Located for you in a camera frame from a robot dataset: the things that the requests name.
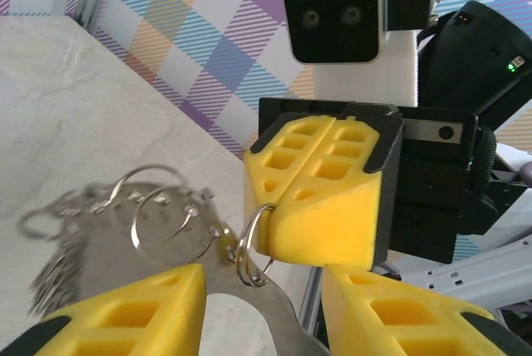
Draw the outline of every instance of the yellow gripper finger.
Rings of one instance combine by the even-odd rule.
[[[60,309],[66,320],[38,356],[197,356],[206,305],[204,270],[185,265]]]
[[[385,260],[395,181],[387,180],[392,185],[385,188],[383,175],[397,173],[400,142],[395,139],[401,135],[397,116],[371,120],[386,119],[394,122],[386,138],[394,141],[384,153],[381,144],[385,170],[367,169],[385,137],[355,116],[284,114],[261,135],[244,155],[244,214],[275,205],[259,221],[254,237],[259,253],[287,263],[362,269]]]
[[[325,266],[322,305],[332,356],[531,353],[479,306],[346,265]]]

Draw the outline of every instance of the yellow foam block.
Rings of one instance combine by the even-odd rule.
[[[330,116],[308,116],[285,124],[258,153],[244,154],[244,218],[264,204],[278,204],[335,122]],[[267,253],[267,216],[259,222],[255,249]]]
[[[301,265],[370,269],[381,178],[364,166],[379,138],[362,121],[335,121],[271,214],[267,255]]]
[[[186,265],[68,306],[44,320],[70,323],[38,356],[197,356],[204,270]]]
[[[332,356],[504,355],[461,317],[482,308],[350,266],[325,266],[322,302]]]

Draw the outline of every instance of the bunch of keys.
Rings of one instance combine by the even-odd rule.
[[[177,185],[131,181],[136,174],[165,171]],[[209,189],[193,190],[175,169],[141,166],[110,185],[70,191],[18,222],[28,238],[55,240],[57,251],[32,283],[31,313],[46,316],[77,301],[103,294],[178,265],[201,263],[207,294],[231,294],[264,317],[278,355],[325,356],[328,351],[308,336],[288,296],[249,255],[264,205],[237,236],[217,216]],[[34,216],[61,220],[58,233],[28,227]]]

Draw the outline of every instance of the camera lens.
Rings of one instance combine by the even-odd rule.
[[[348,26],[357,25],[362,19],[362,11],[359,7],[354,5],[349,6],[343,10],[342,13],[342,22]]]
[[[308,9],[303,14],[303,26],[307,29],[314,29],[319,24],[319,15],[313,9]]]

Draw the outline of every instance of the marble surface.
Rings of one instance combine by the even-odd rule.
[[[0,17],[0,120],[0,348],[36,322],[28,285],[53,249],[14,222],[66,190],[165,163],[212,189],[221,217],[242,226],[242,163],[69,18]],[[296,310],[308,271],[272,268]],[[257,310],[215,295],[200,354],[276,353]]]

